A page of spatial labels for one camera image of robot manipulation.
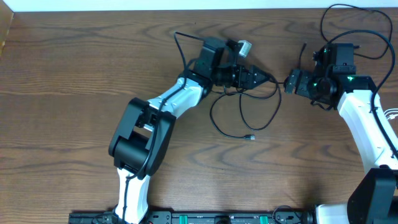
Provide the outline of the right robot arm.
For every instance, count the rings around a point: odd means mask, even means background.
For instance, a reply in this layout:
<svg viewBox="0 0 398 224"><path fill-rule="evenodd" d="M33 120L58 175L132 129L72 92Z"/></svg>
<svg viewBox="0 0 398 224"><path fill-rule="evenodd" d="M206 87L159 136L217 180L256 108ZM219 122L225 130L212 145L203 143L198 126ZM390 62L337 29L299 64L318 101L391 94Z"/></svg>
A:
<svg viewBox="0 0 398 224"><path fill-rule="evenodd" d="M288 94L337 110L358 148L365 176L348 201L303 212L301 223L397 223L397 136L369 76L357 75L353 44L326 44L313 55L312 72L293 69Z"/></svg>

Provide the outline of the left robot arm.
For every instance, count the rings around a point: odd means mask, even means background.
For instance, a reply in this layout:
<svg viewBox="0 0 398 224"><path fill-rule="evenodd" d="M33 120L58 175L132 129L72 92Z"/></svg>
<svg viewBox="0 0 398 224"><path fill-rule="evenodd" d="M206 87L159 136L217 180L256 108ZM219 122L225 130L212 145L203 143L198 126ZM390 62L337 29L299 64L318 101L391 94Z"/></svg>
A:
<svg viewBox="0 0 398 224"><path fill-rule="evenodd" d="M183 61L183 72L165 93L144 101L133 98L109 144L120 179L117 223L140 223L147 213L149 180L162 163L176 120L206 98L214 86L252 90L270 80L269 73L238 60L247 56L246 40L202 39L198 58Z"/></svg>

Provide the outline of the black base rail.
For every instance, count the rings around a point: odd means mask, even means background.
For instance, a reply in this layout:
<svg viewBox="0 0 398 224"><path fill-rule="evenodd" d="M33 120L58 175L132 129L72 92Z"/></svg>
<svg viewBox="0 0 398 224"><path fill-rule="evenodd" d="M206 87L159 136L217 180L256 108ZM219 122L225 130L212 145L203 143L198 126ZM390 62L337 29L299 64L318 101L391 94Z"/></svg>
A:
<svg viewBox="0 0 398 224"><path fill-rule="evenodd" d="M112 212L72 212L69 224L123 223ZM149 210L140 224L315 224L314 210L297 210L281 205L273 211L250 212L176 212L173 210Z"/></svg>

